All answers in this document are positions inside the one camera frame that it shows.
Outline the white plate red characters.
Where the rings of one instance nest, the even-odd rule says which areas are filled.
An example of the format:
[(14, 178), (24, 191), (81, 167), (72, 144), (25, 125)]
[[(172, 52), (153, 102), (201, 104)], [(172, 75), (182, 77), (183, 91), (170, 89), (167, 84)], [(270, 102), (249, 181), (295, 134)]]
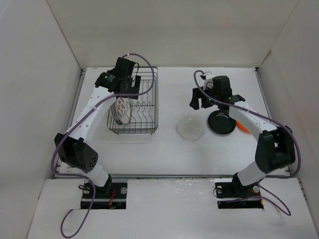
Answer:
[(128, 125), (132, 117), (131, 100), (129, 98), (117, 98), (116, 109), (122, 125)]

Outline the green rimmed white plate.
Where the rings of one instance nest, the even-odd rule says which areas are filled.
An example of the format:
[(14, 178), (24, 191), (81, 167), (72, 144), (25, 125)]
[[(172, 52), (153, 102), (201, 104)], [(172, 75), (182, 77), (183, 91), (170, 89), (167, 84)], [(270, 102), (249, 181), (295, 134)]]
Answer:
[(114, 102), (110, 106), (110, 111), (111, 111), (112, 117), (113, 117), (114, 121), (116, 122), (116, 124), (122, 125), (122, 122), (121, 122), (121, 120), (119, 118), (119, 115), (118, 115), (118, 112), (117, 112), (117, 109), (116, 109), (116, 102)]

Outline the clear glass plate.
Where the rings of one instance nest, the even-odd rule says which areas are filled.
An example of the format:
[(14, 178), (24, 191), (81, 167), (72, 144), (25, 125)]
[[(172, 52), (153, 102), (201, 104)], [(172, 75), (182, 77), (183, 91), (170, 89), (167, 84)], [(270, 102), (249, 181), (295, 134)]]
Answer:
[(204, 124), (194, 117), (183, 117), (176, 124), (176, 131), (186, 141), (195, 142), (205, 134)]

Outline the black round plate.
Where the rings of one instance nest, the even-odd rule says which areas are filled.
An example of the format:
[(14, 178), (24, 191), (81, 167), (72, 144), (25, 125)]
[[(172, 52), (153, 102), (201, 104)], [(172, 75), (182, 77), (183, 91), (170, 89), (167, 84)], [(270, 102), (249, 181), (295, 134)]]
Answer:
[(222, 111), (212, 112), (208, 116), (207, 124), (214, 133), (219, 135), (230, 134), (236, 127), (236, 121)]

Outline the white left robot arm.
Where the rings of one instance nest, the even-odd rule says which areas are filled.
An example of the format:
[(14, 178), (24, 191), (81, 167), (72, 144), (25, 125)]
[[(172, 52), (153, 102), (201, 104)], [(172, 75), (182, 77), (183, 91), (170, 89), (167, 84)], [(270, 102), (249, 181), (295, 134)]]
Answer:
[(95, 81), (89, 101), (77, 121), (66, 133), (58, 133), (54, 139), (59, 146), (62, 162), (78, 169), (80, 175), (90, 179), (94, 191), (105, 198), (111, 193), (110, 176), (98, 163), (98, 152), (91, 146), (93, 135), (109, 108), (116, 102), (118, 94), (138, 94), (141, 78), (133, 83), (136, 62), (119, 57), (113, 69), (103, 72)]

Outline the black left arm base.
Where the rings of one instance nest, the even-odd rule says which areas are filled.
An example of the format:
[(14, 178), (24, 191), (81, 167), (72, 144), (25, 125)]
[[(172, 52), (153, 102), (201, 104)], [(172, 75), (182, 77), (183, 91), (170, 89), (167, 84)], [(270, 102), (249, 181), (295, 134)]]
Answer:
[[(96, 195), (93, 202), (93, 210), (124, 210), (127, 205), (127, 182), (113, 182), (109, 189), (96, 186)], [(81, 209), (88, 209), (92, 197), (93, 187), (89, 182), (78, 186), (82, 191), (82, 199), (80, 202)]]

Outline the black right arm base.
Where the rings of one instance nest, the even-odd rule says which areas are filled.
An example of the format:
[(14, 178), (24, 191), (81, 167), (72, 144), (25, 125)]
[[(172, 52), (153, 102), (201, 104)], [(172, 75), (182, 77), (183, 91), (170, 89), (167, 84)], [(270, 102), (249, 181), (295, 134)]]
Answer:
[(237, 187), (230, 179), (214, 181), (214, 196), (218, 209), (263, 209), (260, 187), (257, 184)]

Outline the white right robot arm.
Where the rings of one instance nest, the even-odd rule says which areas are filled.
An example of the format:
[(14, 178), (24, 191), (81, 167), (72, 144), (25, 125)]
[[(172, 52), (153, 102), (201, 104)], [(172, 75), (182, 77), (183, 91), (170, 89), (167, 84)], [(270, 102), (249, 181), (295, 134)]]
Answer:
[(271, 172), (295, 163), (300, 151), (288, 127), (259, 114), (242, 96), (233, 94), (227, 76), (196, 73), (201, 74), (204, 83), (192, 90), (190, 107), (198, 110), (216, 105), (231, 119), (240, 122), (257, 141), (254, 161), (233, 175), (230, 190), (234, 195), (242, 196)]

